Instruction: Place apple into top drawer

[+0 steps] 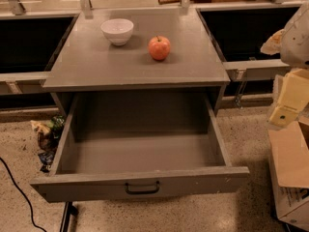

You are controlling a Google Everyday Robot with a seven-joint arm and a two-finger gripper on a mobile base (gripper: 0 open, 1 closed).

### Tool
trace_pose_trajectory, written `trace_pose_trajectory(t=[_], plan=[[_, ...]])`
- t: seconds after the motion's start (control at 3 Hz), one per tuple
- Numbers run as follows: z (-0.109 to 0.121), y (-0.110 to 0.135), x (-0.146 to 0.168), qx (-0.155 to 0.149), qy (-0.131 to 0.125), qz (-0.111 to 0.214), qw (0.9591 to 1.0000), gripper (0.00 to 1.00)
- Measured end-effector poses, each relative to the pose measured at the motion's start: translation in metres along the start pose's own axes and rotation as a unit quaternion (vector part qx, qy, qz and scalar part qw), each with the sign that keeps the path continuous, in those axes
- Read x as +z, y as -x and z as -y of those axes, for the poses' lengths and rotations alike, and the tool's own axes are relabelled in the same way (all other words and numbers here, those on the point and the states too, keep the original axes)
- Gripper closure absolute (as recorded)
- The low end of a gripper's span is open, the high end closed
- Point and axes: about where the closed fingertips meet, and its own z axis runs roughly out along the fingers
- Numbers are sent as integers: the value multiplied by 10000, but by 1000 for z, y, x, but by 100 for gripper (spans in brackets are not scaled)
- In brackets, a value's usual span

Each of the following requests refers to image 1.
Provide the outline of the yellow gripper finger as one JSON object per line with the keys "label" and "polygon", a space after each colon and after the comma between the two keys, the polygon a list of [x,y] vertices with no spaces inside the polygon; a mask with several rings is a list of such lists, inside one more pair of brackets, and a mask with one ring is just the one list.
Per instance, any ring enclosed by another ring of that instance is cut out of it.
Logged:
{"label": "yellow gripper finger", "polygon": [[294,69],[284,76],[275,76],[272,98],[268,121],[285,128],[309,103],[309,71]]}
{"label": "yellow gripper finger", "polygon": [[260,48],[260,51],[266,55],[274,55],[281,52],[282,37],[285,33],[284,29],[278,30],[270,36]]}

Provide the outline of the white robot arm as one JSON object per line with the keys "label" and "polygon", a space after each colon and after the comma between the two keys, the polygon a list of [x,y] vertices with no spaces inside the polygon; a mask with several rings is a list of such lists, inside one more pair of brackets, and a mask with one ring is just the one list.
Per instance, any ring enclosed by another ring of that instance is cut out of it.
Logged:
{"label": "white robot arm", "polygon": [[304,2],[287,22],[274,33],[260,51],[280,54],[281,61],[292,69],[274,82],[274,104],[268,120],[285,128],[309,102],[309,2]]}

